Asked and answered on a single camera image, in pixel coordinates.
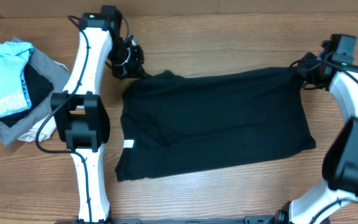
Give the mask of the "black t-shirt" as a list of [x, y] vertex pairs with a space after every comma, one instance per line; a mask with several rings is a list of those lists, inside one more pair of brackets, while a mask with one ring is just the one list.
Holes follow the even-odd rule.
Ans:
[[122, 95], [119, 181], [283, 159], [314, 149], [303, 81], [285, 67], [185, 78], [166, 71]]

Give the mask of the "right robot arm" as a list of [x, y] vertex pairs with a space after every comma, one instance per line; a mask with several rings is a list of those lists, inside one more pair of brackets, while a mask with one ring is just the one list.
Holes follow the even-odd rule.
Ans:
[[329, 223], [329, 217], [358, 203], [358, 66], [357, 37], [332, 34], [319, 55], [307, 53], [290, 65], [311, 89], [324, 89], [337, 100], [344, 127], [325, 155], [322, 178], [300, 198], [257, 223]]

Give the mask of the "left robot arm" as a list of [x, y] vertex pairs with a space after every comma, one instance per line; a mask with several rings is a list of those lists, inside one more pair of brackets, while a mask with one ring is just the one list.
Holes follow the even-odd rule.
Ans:
[[104, 68], [118, 79], [147, 76], [142, 48], [133, 35], [120, 35], [124, 21], [120, 10], [109, 5], [74, 20], [80, 32], [75, 64], [63, 91], [51, 98], [58, 135], [75, 166], [80, 198], [76, 223], [112, 223], [103, 168], [110, 120], [99, 95]]

